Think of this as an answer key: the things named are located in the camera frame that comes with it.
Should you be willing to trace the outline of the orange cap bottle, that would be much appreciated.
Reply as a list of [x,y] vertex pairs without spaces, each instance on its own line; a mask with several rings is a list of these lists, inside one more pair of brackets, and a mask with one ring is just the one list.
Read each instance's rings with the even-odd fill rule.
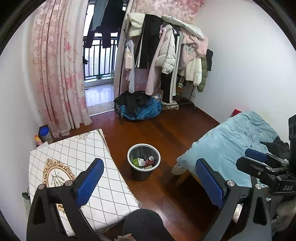
[[43,142],[41,141],[41,139],[37,135],[34,135],[34,138],[35,138],[35,142],[36,142],[37,146],[40,146],[43,144]]

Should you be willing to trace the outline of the pink floral curtain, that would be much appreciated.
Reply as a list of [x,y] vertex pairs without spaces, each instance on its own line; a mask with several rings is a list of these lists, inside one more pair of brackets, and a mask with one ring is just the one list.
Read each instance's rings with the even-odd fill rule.
[[34,86],[42,118],[54,138],[92,123],[87,111],[83,30],[87,1],[45,1],[32,29]]

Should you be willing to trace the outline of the pink coat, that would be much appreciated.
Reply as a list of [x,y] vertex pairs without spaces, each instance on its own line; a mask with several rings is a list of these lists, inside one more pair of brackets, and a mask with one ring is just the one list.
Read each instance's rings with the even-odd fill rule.
[[205,57],[208,48],[208,38],[199,39],[184,28],[181,28],[183,34],[179,69],[184,69],[186,65],[196,57]]

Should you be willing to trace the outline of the black trousers knee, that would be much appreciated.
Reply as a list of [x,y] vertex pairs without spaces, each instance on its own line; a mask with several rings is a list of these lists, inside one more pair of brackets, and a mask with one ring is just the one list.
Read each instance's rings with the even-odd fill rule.
[[126,216],[123,234],[132,235],[135,240],[172,240],[158,213],[149,209],[138,209]]

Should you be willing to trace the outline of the green cardboard box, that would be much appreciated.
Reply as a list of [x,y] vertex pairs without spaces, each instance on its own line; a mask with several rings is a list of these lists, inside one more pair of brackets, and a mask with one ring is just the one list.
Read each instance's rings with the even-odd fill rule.
[[137,168],[144,168],[146,161],[142,158],[135,158],[132,160],[132,163]]

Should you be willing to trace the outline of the white round trash bin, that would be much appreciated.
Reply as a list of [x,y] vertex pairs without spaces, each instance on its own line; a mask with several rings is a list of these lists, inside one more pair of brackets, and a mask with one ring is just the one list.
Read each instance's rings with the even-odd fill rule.
[[127,160],[130,165],[132,178],[144,181],[160,165],[161,155],[152,145],[136,144],[128,150]]

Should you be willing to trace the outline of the red bed sheet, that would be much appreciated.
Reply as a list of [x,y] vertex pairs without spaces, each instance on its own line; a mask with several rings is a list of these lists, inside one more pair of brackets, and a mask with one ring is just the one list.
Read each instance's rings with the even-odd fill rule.
[[237,115],[237,114],[239,114],[239,113],[241,113],[241,111],[239,111],[239,110],[237,110],[237,109],[234,109],[234,111],[233,111],[232,114],[231,114],[231,117],[233,117],[233,116],[235,116],[235,115]]

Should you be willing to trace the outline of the blue lid jar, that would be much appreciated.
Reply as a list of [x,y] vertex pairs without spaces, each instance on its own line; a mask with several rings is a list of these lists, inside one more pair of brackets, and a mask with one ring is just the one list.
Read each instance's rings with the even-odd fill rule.
[[47,142],[48,144],[51,144],[53,142],[53,137],[48,126],[41,126],[39,128],[39,135],[44,143]]

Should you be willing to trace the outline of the black clothes rack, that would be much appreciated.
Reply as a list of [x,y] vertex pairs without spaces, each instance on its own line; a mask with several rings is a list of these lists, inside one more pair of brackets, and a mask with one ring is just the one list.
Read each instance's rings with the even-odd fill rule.
[[[130,30],[130,26],[131,23],[129,20],[126,20],[126,27],[122,28],[121,30],[121,34],[120,34],[120,38],[123,39],[122,41],[122,48],[119,47],[121,40],[118,42],[118,52],[117,52],[117,61],[116,61],[116,68],[118,66],[118,61],[119,61],[119,51],[121,51],[121,63],[120,63],[120,73],[114,74],[114,80],[115,77],[118,75],[118,94],[117,97],[119,97],[123,92],[123,90],[127,90],[128,89],[128,85],[129,83],[126,82],[125,77],[126,77],[126,73],[125,73],[125,69],[124,69],[124,65],[125,65],[125,49],[126,49],[126,43],[128,42],[128,32]],[[173,106],[181,106],[181,105],[188,105],[188,104],[192,104],[194,109],[196,109],[196,106],[194,106],[193,102],[190,100],[190,98],[192,97],[193,94],[193,90],[194,88],[192,87],[192,91],[190,94],[189,99],[187,99],[186,97],[181,97],[180,101],[177,102],[176,104],[174,104]]]

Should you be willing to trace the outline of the blue clothes pile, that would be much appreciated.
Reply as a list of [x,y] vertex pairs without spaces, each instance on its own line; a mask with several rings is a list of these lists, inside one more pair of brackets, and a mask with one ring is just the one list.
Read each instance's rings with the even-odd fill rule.
[[125,91],[114,100],[116,115],[130,121],[145,121],[155,118],[162,111],[159,96],[150,96],[144,91]]

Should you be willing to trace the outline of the light blue blanket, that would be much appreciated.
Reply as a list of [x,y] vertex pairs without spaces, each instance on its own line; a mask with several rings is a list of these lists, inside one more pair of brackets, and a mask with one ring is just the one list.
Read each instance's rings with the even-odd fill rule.
[[251,178],[237,170],[237,159],[244,156],[248,148],[268,153],[263,142],[272,143],[277,137],[277,132],[259,114],[245,111],[227,119],[194,142],[177,158],[177,164],[171,172],[174,175],[182,175],[189,171],[197,175],[196,161],[203,158],[225,180],[233,180],[239,186],[250,187]]

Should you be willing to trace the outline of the white puffer jacket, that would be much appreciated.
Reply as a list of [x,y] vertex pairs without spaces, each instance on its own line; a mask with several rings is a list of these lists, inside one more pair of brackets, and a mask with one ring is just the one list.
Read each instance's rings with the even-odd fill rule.
[[161,68],[162,73],[170,74],[175,68],[176,56],[174,29],[171,25],[166,25],[162,28],[154,66]]

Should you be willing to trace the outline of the white diamond pattern tablecloth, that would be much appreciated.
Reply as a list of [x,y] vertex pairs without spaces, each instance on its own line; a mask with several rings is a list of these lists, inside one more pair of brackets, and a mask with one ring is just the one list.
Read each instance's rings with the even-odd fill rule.
[[102,130],[30,152],[27,240],[99,240],[140,208]]

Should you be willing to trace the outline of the black balcony railing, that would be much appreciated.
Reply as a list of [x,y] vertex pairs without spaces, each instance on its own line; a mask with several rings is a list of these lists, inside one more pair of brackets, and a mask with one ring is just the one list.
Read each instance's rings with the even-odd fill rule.
[[103,48],[101,36],[94,37],[92,46],[85,47],[87,37],[83,37],[84,81],[114,78],[117,58],[117,37],[111,36],[111,47]]

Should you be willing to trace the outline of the red cola can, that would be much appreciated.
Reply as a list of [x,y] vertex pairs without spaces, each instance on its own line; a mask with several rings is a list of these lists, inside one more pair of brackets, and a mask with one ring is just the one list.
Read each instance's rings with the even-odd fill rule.
[[145,164],[146,164],[147,166],[150,166],[150,165],[152,165],[154,162],[155,162],[155,158],[154,158],[153,156],[149,156],[149,157],[147,158]]

